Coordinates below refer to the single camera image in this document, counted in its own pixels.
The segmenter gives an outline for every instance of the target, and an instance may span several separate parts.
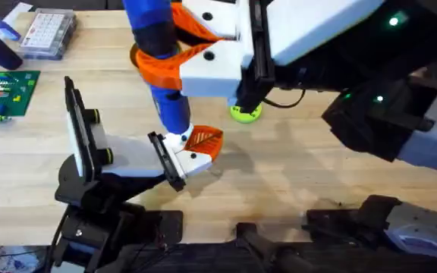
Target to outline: green led light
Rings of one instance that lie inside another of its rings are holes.
[[[389,20],[388,24],[395,27],[399,24],[399,19],[397,19],[396,17],[393,17],[393,18],[391,18],[391,20]]]
[[[377,96],[374,100],[375,103],[383,103],[384,97],[383,96]]]
[[[398,11],[396,14],[392,15],[392,17],[388,20],[388,25],[390,27],[398,27],[409,20],[407,14],[403,11]]]

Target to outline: black cable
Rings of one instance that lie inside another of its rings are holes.
[[[144,249],[146,246],[148,246],[148,245],[149,245],[149,243],[145,243],[145,244],[143,244],[143,246],[142,246],[142,247],[137,251],[137,254],[134,255],[133,260],[132,260],[130,263],[128,263],[128,266],[126,267],[125,272],[129,272],[129,271],[130,271],[131,266],[133,266],[133,264],[134,264],[134,262],[136,261],[136,259],[140,256],[141,251],[143,251],[143,249]]]
[[[298,99],[297,102],[290,104],[290,105],[280,105],[280,104],[273,102],[273,101],[266,99],[266,98],[264,98],[263,101],[264,101],[264,103],[271,105],[273,107],[276,107],[276,108],[289,109],[289,108],[293,108],[293,107],[296,107],[297,105],[299,105],[300,102],[304,99],[304,96],[306,94],[307,94],[307,91],[305,89],[303,89],[303,92],[301,93],[300,99]]]
[[[176,249],[178,249],[178,245],[173,246],[171,249],[165,250],[161,252],[161,254],[157,256],[152,256],[147,261],[143,262],[138,268],[136,268],[136,273],[141,273],[142,271],[154,266],[161,260],[163,260],[167,255],[173,253]]]
[[[55,245],[57,244],[58,235],[60,234],[61,227],[63,227],[65,219],[68,216],[69,210],[70,210],[70,206],[67,206],[67,208],[64,211],[64,214],[62,215],[62,217],[60,219],[60,223],[58,223],[57,230],[55,231],[55,234],[53,235],[52,244],[50,245],[49,252],[45,257],[45,269],[43,270],[43,273],[50,273],[50,270],[52,270],[53,252],[55,251]]]
[[[28,251],[25,253],[1,254],[0,257],[21,256],[21,255],[26,255],[26,254],[38,253],[38,252],[42,252],[42,251],[46,251],[46,248],[45,249],[38,249],[38,250],[34,250],[34,251]]]

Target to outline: wooden tabletop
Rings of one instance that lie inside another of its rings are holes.
[[[24,33],[32,14],[22,14]],[[101,111],[107,133],[164,133],[150,91],[129,61],[133,44],[123,11],[77,12],[79,27],[62,61],[25,61],[42,71],[27,115],[0,125],[0,245],[50,244],[64,210],[56,202],[57,173],[70,155],[64,76],[88,108]],[[273,90],[293,102],[299,92]],[[388,163],[344,148],[320,118],[335,98],[307,93],[291,110],[264,107],[254,124],[233,121],[224,99],[190,98],[193,122],[223,129],[222,154],[211,170],[176,193],[167,185],[133,199],[148,209],[184,212],[184,242],[223,242],[239,221],[259,224],[273,240],[307,240],[307,209],[356,208],[368,195],[397,196],[437,210],[437,171]]]

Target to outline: black mount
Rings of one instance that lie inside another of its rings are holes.
[[[169,161],[162,136],[151,133],[149,138],[163,165],[163,174],[121,177],[102,172],[102,166],[112,163],[113,155],[110,149],[96,148],[91,126],[100,122],[99,113],[84,108],[80,92],[69,77],[65,78],[65,86],[77,155],[69,156],[58,173],[55,199],[68,204],[68,208],[55,232],[47,264],[52,264],[52,260],[56,266],[70,262],[83,266],[85,272],[94,272],[116,260],[127,245],[154,243],[165,247],[179,243],[183,212],[148,212],[126,202],[167,179],[176,190],[183,188],[184,182]]]
[[[331,268],[315,266],[301,258],[299,252],[284,243],[273,243],[257,233],[255,224],[239,223],[236,227],[236,244],[247,249],[263,272],[281,273],[339,273]]]
[[[237,92],[237,106],[243,113],[252,113],[275,85],[275,68],[271,58],[267,0],[249,0],[250,23],[254,58],[247,70],[242,70],[242,81]]]
[[[359,209],[311,209],[302,226],[314,243],[353,244],[378,249],[399,249],[386,237],[387,218],[402,202],[388,196],[369,196]]]

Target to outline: black bolt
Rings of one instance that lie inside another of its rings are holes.
[[[434,127],[435,121],[425,118],[422,120],[419,125],[417,125],[417,129],[422,132],[429,132]]]
[[[213,19],[213,15],[212,15],[211,13],[209,13],[209,12],[204,12],[204,13],[202,14],[202,18],[203,18],[204,20],[211,20],[211,19]]]
[[[215,54],[213,54],[213,52],[205,52],[205,53],[203,53],[203,57],[207,61],[212,61],[215,58]]]

